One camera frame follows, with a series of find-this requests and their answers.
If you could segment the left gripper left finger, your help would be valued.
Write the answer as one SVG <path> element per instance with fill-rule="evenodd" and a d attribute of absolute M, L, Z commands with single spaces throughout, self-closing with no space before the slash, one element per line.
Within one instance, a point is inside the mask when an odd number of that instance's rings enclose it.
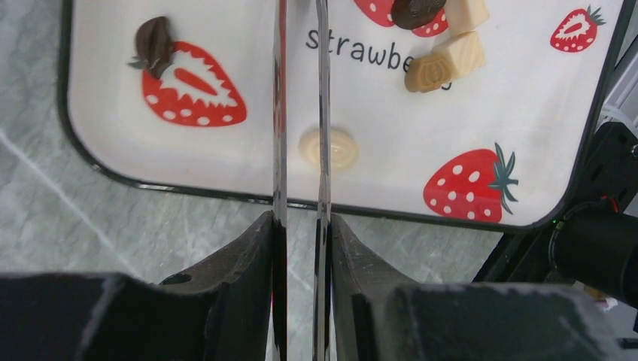
<path fill-rule="evenodd" d="M 273 215 L 149 284 L 123 273 L 4 273 L 3 360 L 263 360 Z"/>

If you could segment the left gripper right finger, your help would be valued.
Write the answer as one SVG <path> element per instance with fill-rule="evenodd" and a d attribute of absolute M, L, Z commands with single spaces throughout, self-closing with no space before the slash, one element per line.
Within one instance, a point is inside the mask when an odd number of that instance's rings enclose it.
<path fill-rule="evenodd" d="M 333 216 L 340 360 L 621 360 L 616 337 L 581 291 L 545 284 L 421 284 Z"/>

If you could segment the metal tongs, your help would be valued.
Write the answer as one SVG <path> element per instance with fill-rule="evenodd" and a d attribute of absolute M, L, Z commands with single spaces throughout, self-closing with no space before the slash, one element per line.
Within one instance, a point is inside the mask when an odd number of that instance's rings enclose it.
<path fill-rule="evenodd" d="M 317 200 L 317 225 L 314 251 L 314 299 L 312 359 L 330 359 L 331 309 L 331 108 L 328 2 L 316 1 L 318 24 L 318 104 L 320 183 Z M 287 216 L 287 2 L 275 3 L 273 42 L 273 205 L 275 218 L 283 225 Z"/>

